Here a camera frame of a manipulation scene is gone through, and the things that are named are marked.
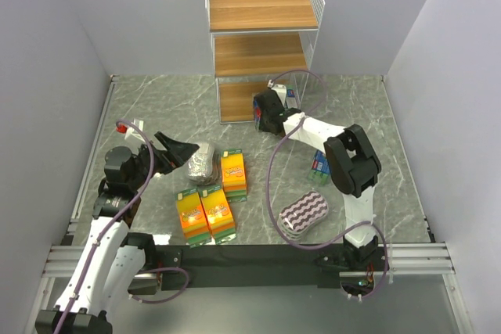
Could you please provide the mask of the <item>blue green sponge pack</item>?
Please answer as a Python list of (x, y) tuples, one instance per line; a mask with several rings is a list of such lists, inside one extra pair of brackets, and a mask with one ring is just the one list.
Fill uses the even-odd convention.
[(261, 130), (261, 106), (256, 98), (253, 98), (254, 125), (257, 131)]
[(284, 107), (286, 109), (292, 109), (292, 108), (300, 109), (301, 108), (301, 104), (298, 100), (296, 91), (291, 86), (287, 86), (287, 93), (286, 93)]

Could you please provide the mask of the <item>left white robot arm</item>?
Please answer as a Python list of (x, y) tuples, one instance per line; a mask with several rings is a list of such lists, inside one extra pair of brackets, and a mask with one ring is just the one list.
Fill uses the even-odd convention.
[(199, 149), (197, 144), (155, 134), (136, 152), (117, 146), (105, 155), (105, 176), (94, 203), (85, 247), (54, 307), (41, 310), (38, 333), (111, 333), (112, 311), (140, 272), (159, 273), (153, 236), (131, 232), (141, 195), (155, 174), (170, 174)]

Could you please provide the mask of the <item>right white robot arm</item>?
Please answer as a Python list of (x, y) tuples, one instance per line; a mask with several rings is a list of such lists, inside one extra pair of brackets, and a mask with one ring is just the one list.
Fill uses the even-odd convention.
[[(272, 152), (265, 178), (265, 197), (272, 225), (290, 245), (301, 250), (320, 250), (343, 239), (344, 262), (351, 268), (369, 261), (383, 235), (373, 223), (373, 194), (381, 163), (364, 129), (353, 124), (342, 127), (306, 115), (297, 108), (285, 108), (276, 90), (268, 88), (254, 97), (254, 122), (258, 130), (281, 135)], [(344, 200), (345, 230), (334, 239), (316, 246), (303, 246), (283, 232), (272, 212), (269, 182), (274, 156), (292, 139), (322, 151), (334, 186)]]

